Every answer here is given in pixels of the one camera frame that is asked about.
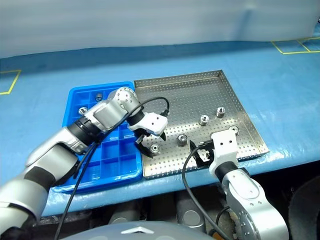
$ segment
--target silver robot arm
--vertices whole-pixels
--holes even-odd
[[[0,187],[0,236],[8,230],[19,232],[33,225],[46,206],[49,189],[63,184],[75,173],[79,164],[76,154],[83,154],[139,105],[136,93],[121,87],[37,147],[29,155],[24,171]],[[139,138],[136,146],[152,157],[141,141],[150,134],[166,139],[166,114],[143,112],[141,106],[127,122]]]
[[[262,186],[238,168],[237,139],[231,130],[215,132],[214,160],[209,172],[217,177],[230,209],[237,215],[244,240],[288,240],[289,232],[280,213],[268,202]]]

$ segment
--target stainless steel tray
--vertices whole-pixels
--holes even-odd
[[[239,161],[255,158],[269,151],[222,70],[136,80],[134,85],[141,102],[156,96],[166,97],[170,102],[166,141],[154,136],[143,140],[146,147],[153,143],[160,146],[160,154],[153,159],[145,155],[142,157],[143,175],[146,178],[166,176],[182,170],[190,153],[189,142],[186,146],[177,145],[177,136],[182,133],[198,145],[209,140],[214,132],[237,126]],[[160,113],[165,107],[165,102],[157,100],[147,103],[145,111]],[[218,107],[225,108],[222,118],[216,117]],[[201,115],[209,116],[206,126],[198,123]],[[199,155],[207,161],[206,152]],[[197,168],[193,158],[187,167],[189,170]]]

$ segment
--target white backdrop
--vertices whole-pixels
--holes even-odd
[[[309,37],[320,0],[0,0],[0,58]]]

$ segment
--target metal nut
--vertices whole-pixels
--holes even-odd
[[[96,95],[95,95],[95,101],[96,102],[100,102],[102,99],[104,99],[104,95],[100,92],[98,92]]]
[[[80,107],[80,108],[79,108],[78,113],[79,113],[80,115],[83,115],[83,114],[86,113],[86,111],[88,111],[88,108],[85,107],[85,106],[83,106],[83,107]]]
[[[208,122],[209,122],[209,117],[208,117],[207,115],[202,115],[202,116],[200,117],[200,119],[199,119],[199,124],[200,124],[201,126],[207,125]]]
[[[158,144],[156,143],[153,143],[151,144],[150,146],[150,151],[153,153],[153,154],[158,154],[160,152],[160,147]]]
[[[229,127],[229,130],[234,131],[235,135],[238,135],[239,133],[239,128],[237,126],[231,126]]]
[[[223,106],[218,107],[218,108],[216,109],[216,116],[217,116],[218,118],[222,118],[224,115],[225,115],[225,108],[224,108]]]
[[[178,142],[178,146],[183,147],[183,146],[187,145],[187,140],[188,140],[187,135],[179,134],[176,139],[177,139],[177,142]]]

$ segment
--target blue plastic tray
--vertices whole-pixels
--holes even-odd
[[[68,126],[81,117],[78,113],[79,108],[89,109],[95,105],[97,93],[102,93],[103,99],[106,99],[110,92],[120,87],[134,89],[131,82],[81,86],[71,89],[62,126]],[[78,191],[90,192],[141,179],[142,159],[140,152],[135,147],[135,140],[134,133],[127,128],[127,122],[111,132],[93,154]],[[53,191],[69,193],[74,189],[76,181],[77,179],[71,177],[65,184],[54,187]]]

